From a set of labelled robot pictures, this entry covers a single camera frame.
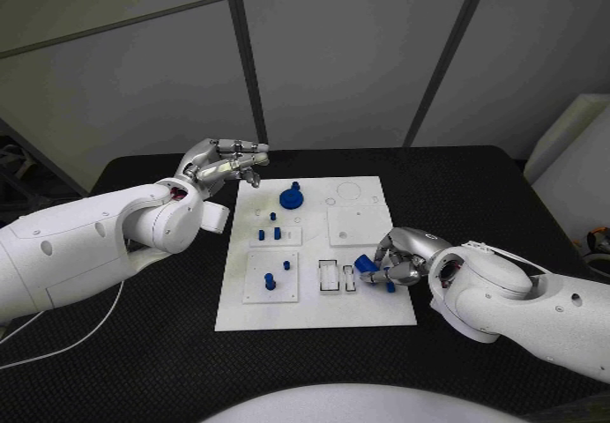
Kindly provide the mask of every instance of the black table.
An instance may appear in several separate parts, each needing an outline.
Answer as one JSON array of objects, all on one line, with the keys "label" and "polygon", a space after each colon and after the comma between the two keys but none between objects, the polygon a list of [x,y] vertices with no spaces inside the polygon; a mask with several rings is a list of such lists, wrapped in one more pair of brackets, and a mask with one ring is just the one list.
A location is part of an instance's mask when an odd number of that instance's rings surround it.
[{"label": "black table", "polygon": [[[181,157],[117,159],[93,194],[174,175]],[[272,160],[260,167],[263,183],[378,175],[396,226],[426,229],[453,244],[484,241],[560,273],[592,277],[498,148],[290,151],[273,152]],[[228,183],[213,200],[234,209],[237,192]],[[2,372],[2,421],[197,421],[264,393],[325,382],[432,390],[513,414],[608,389],[536,359],[510,339],[484,345],[461,335],[430,309],[425,282],[412,288],[417,327],[215,333],[230,234],[231,218],[224,235],[201,231],[185,253],[129,279],[113,316],[83,345]],[[81,339],[116,294],[117,287],[47,313],[0,347],[2,363]]]}]

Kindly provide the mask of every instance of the white wall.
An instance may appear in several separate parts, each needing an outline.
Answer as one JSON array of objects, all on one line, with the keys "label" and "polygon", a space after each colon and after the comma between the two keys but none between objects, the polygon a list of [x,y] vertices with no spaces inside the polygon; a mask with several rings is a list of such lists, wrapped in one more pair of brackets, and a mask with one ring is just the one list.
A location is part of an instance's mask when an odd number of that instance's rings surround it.
[{"label": "white wall", "polygon": [[610,90],[610,2],[482,0],[414,146],[527,159],[580,93]]},{"label": "white wall", "polygon": [[610,107],[566,149],[534,189],[573,240],[610,226]]},{"label": "white wall", "polygon": [[275,149],[401,146],[461,6],[246,2]]},{"label": "white wall", "polygon": [[3,0],[0,52],[189,3],[194,0]]},{"label": "white wall", "polygon": [[228,3],[0,60],[0,116],[86,189],[117,157],[256,141]]}]

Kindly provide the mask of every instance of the table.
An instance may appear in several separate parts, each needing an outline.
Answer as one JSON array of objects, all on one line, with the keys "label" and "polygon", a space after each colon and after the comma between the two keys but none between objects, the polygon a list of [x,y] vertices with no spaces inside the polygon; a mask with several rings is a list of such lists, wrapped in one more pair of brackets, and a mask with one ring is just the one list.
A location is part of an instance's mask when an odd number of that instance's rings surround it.
[{"label": "table", "polygon": [[[174,175],[181,154],[114,160],[93,195]],[[272,152],[266,178],[378,175],[396,226],[484,241],[570,276],[592,274],[510,156],[489,146]],[[231,209],[237,183],[213,201]],[[608,390],[507,338],[484,345],[412,288],[417,327],[214,332],[230,245],[200,232],[125,285],[109,322],[74,350],[0,374],[0,420],[198,421],[276,390],[365,382],[430,390],[521,415]],[[55,351],[103,319],[117,287],[47,313],[3,363]]]}]

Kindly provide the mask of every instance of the blue cylinder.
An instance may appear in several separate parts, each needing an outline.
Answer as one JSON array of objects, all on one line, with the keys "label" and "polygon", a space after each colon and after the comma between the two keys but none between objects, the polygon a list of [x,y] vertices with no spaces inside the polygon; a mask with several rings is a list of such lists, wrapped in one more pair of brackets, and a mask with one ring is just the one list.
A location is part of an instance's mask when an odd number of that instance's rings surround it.
[{"label": "blue cylinder", "polygon": [[280,194],[280,205],[285,209],[293,210],[302,206],[303,201],[302,187],[299,182],[295,181],[293,187]]},{"label": "blue cylinder", "polygon": [[364,254],[358,259],[357,262],[354,262],[354,265],[357,266],[357,269],[361,273],[365,273],[365,271],[378,271],[380,268],[376,265],[376,263],[371,261],[371,259]]},{"label": "blue cylinder", "polygon": [[267,273],[264,275],[264,287],[273,291],[276,289],[276,281],[273,280],[273,274]]}]

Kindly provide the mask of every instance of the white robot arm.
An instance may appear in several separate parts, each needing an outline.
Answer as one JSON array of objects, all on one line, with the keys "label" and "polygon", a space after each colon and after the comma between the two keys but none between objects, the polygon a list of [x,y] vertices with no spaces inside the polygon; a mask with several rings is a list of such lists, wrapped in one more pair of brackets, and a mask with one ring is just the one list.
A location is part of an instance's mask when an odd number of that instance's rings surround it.
[{"label": "white robot arm", "polygon": [[[0,322],[84,300],[182,252],[230,210],[205,202],[228,179],[259,188],[269,146],[205,139],[174,178],[38,211],[0,229]],[[129,251],[126,241],[143,248]]]},{"label": "white robot arm", "polygon": [[[435,235],[394,228],[381,242],[394,267],[363,280],[412,285],[429,276],[432,306],[468,337],[484,343],[511,338],[543,360],[610,383],[610,286],[550,273],[507,251],[469,242],[452,247]],[[530,277],[495,251],[533,264]]]}]

